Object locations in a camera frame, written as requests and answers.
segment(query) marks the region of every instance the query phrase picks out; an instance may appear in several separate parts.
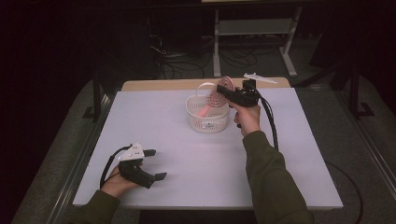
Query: person's right hand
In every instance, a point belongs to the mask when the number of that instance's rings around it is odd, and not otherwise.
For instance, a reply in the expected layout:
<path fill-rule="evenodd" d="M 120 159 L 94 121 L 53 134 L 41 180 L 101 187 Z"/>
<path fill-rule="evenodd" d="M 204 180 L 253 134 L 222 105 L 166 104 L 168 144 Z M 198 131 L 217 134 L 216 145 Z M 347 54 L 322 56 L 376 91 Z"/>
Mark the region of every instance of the person's right hand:
<path fill-rule="evenodd" d="M 253 133 L 259 131 L 260 128 L 260 111 L 261 108 L 259 105 L 255 105 L 253 107 L 243 107 L 241 105 L 237 105 L 231 101 L 228 101 L 230 107 L 236 109 L 235 118 L 233 121 L 236 124 L 240 124 L 241 133 L 243 136 L 246 136 L 249 133 Z"/>

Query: pink object in basket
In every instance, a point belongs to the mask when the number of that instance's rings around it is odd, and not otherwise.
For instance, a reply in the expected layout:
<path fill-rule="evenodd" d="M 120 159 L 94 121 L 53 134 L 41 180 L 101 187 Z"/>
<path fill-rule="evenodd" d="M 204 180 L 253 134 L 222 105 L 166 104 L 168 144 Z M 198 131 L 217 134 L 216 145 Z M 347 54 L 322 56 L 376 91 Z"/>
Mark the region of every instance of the pink object in basket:
<path fill-rule="evenodd" d="M 213 87 L 208 96 L 207 105 L 197 114 L 197 117 L 203 118 L 212 107 L 220 107 L 226 103 L 224 95 L 217 92 L 218 85 L 227 88 L 230 91 L 235 90 L 233 80 L 230 77 L 221 77 L 218 83 Z"/>

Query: person's right arm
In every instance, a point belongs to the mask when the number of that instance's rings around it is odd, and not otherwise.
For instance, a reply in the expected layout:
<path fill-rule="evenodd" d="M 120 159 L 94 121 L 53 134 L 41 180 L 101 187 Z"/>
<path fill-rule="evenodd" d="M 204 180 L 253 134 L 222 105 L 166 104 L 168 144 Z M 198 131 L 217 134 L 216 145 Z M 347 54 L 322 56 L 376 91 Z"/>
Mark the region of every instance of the person's right arm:
<path fill-rule="evenodd" d="M 233 103 L 237 110 L 235 123 L 241 124 L 247 152 L 247 181 L 258 223 L 314 223 L 305 200 L 290 173 L 283 155 L 270 146 L 260 128 L 260 107 L 245 108 Z"/>

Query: white tabletop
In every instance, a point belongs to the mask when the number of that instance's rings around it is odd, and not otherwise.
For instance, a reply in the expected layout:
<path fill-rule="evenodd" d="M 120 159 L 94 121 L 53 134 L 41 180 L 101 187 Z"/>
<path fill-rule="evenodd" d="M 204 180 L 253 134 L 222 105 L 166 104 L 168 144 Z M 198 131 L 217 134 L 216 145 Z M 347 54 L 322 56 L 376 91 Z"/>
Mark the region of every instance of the white tabletop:
<path fill-rule="evenodd" d="M 273 108 L 279 150 L 308 208 L 342 207 L 295 89 L 259 91 Z M 246 153 L 240 130 L 232 122 L 234 111 L 224 131 L 198 133 L 190 127 L 185 106 L 194 94 L 193 90 L 118 92 L 73 204 L 87 203 L 99 188 L 109 156 L 139 142 L 144 149 L 157 150 L 154 157 L 144 159 L 142 169 L 168 175 L 150 189 L 132 189 L 123 196 L 121 205 L 139 209 L 251 209 Z M 264 110 L 261 126 L 272 143 Z"/>

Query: person's left hand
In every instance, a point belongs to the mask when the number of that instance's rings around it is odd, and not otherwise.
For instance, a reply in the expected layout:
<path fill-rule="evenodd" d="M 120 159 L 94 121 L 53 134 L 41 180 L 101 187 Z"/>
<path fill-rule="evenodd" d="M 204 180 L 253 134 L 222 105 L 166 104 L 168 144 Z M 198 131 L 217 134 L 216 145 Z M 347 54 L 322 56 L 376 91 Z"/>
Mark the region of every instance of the person's left hand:
<path fill-rule="evenodd" d="M 119 166 L 114 167 L 105 184 L 100 188 L 101 191 L 113 197 L 119 198 L 129 189 L 137 188 L 139 185 L 129 181 L 120 175 Z"/>

